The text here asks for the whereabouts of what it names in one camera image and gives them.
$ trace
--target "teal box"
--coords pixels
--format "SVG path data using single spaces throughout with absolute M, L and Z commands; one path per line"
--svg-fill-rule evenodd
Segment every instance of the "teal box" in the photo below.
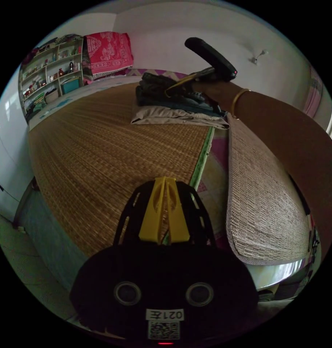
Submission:
M 75 89 L 79 88 L 79 78 L 72 80 L 72 81 L 68 81 L 62 84 L 62 91 L 63 94 L 67 94 L 71 91 L 74 91 Z

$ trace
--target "folded towel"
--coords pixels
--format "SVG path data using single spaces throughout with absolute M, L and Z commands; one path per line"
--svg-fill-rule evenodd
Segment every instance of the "folded towel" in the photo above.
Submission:
M 165 90 L 177 82 L 166 76 L 144 73 L 136 87 L 138 106 L 161 106 L 186 112 L 202 113 L 213 117 L 225 117 L 226 112 L 216 112 L 205 103 L 201 93 L 186 92 L 167 97 Z
M 192 124 L 218 129 L 228 129 L 230 127 L 222 117 L 161 106 L 140 107 L 137 103 L 134 103 L 132 112 L 131 124 Z

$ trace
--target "storage box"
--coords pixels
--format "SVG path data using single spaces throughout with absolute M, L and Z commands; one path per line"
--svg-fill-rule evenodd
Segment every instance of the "storage box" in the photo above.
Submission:
M 58 89 L 56 88 L 53 92 L 48 95 L 45 95 L 45 103 L 50 104 L 58 98 Z
M 67 94 L 75 89 L 79 88 L 79 77 L 72 79 L 70 81 L 62 83 L 63 94 Z

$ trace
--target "hand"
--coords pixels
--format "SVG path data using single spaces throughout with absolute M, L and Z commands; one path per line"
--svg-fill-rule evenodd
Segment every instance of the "hand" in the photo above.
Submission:
M 202 93 L 207 99 L 208 104 L 212 104 L 210 100 L 216 101 L 220 108 L 225 111 L 230 111 L 232 102 L 242 87 L 237 86 L 232 82 L 194 82 L 192 84 L 193 91 Z

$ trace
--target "red patterned blanket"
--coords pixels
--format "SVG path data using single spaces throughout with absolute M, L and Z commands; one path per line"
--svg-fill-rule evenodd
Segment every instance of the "red patterned blanket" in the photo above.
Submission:
M 131 42 L 127 33 L 102 32 L 85 38 L 94 79 L 133 66 Z

